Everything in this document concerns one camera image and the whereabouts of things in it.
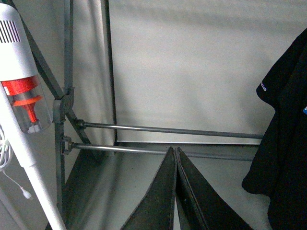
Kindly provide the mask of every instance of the gray floor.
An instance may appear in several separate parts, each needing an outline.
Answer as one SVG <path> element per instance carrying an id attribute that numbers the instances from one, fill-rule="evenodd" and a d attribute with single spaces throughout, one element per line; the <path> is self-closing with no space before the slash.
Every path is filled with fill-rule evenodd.
<path id="1" fill-rule="evenodd" d="M 167 150 L 167 144 L 129 144 Z M 180 146 L 184 151 L 222 154 L 255 154 L 255 146 Z M 105 156 L 99 166 L 84 158 L 79 178 L 70 196 L 69 229 L 119 230 L 145 195 L 163 156 L 116 153 Z M 241 187 L 250 161 L 190 158 L 216 192 L 253 229 L 270 230 L 267 220 L 269 199 L 252 195 Z M 179 230 L 175 212 L 174 229 Z"/>

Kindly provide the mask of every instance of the metal rack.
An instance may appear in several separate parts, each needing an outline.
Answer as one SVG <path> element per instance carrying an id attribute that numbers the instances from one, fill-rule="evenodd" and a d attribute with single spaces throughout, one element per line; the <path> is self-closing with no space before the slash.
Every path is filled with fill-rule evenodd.
<path id="1" fill-rule="evenodd" d="M 108 62 L 112 65 L 112 54 L 111 54 L 111 40 L 110 40 L 110 23 L 109 23 L 109 12 L 108 12 L 108 1 L 102 1 L 105 7 L 103 11 L 103 21 L 106 25 L 106 37 L 108 38 Z M 15 5 L 12 0 L 3 0 L 3 3 L 13 6 Z M 107 150 L 107 151 L 118 151 L 118 152 L 133 152 L 142 154 L 158 154 L 165 155 L 164 151 L 158 151 L 153 149 L 141 149 L 141 148 L 129 148 L 105 145 L 93 145 L 87 137 L 84 129 L 87 127 L 94 128 L 107 128 L 113 130 L 134 130 L 134 131 L 145 131 L 145 132 L 162 132 L 162 133 L 176 133 L 176 134 L 189 134 L 189 135 L 204 135 L 204 136 L 216 136 L 216 137 L 232 137 L 232 138 L 254 138 L 262 139 L 262 135 L 256 134 L 245 134 L 245 133 L 231 133 L 231 132 L 214 132 L 214 131 L 202 131 L 202 130 L 188 130 L 188 129 L 176 129 L 176 128 L 160 128 L 160 127 L 142 127 L 142 126 L 123 126 L 116 125 L 116 119 L 114 124 L 97 124 L 90 123 L 80 120 L 76 117 L 72 107 L 74 100 L 74 87 L 72 77 L 72 55 L 73 55 L 73 0 L 64 1 L 64 28 L 65 28 L 65 41 L 64 41 L 64 89 L 62 90 L 58 84 L 55 76 L 50 70 L 46 60 L 44 59 L 41 51 L 39 50 L 35 40 L 33 39 L 29 29 L 23 21 L 25 32 L 30 43 L 30 47 L 35 59 L 38 71 L 46 83 L 47 87 L 53 94 L 55 100 L 53 103 L 53 123 L 55 127 L 55 153 L 56 153 L 56 176 L 57 176 L 57 202 L 58 208 L 65 219 L 65 206 L 63 203 L 63 190 L 65 188 L 65 155 L 69 154 L 71 149 L 83 149 L 83 150 Z M 113 104 L 115 104 L 115 96 L 112 95 Z M 80 137 L 82 143 L 74 143 L 70 137 L 64 135 L 64 122 L 65 116 L 73 126 L 74 130 Z M 223 154 L 204 154 L 204 153 L 187 153 L 187 156 L 191 157 L 203 157 L 203 158 L 216 158 L 216 159 L 229 159 L 229 160 L 240 160 L 250 161 L 252 160 L 247 156 L 229 156 Z"/>

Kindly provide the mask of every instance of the white cable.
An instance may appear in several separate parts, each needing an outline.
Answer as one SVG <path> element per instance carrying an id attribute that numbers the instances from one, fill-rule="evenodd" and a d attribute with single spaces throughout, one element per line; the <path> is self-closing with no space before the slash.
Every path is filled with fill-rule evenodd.
<path id="1" fill-rule="evenodd" d="M 15 184 L 19 186 L 26 199 L 33 200 L 31 193 L 26 191 L 23 187 L 21 187 L 20 184 L 18 184 L 16 181 L 14 181 L 5 173 L 4 169 L 6 169 L 10 165 L 12 158 L 13 158 L 13 150 L 11 148 L 9 141 L 5 139 L 4 132 L 0 125 L 0 172 L 2 171 L 7 178 L 9 178 L 11 181 L 13 181 Z"/>
<path id="2" fill-rule="evenodd" d="M 9 178 L 11 181 L 13 181 L 15 184 L 17 184 L 17 185 L 19 186 L 19 188 L 20 188 L 21 191 L 23 192 L 23 195 L 24 195 L 24 197 L 25 197 L 26 199 L 33 200 L 33 197 L 32 197 L 32 195 L 31 195 L 31 193 L 29 193 L 27 190 L 25 190 L 23 187 L 21 187 L 20 184 L 18 184 L 18 183 L 17 183 L 16 181 L 14 181 L 11 177 L 9 177 L 9 176 L 5 173 L 4 170 L 3 170 L 2 172 L 3 172 L 3 174 L 4 174 L 7 178 Z"/>

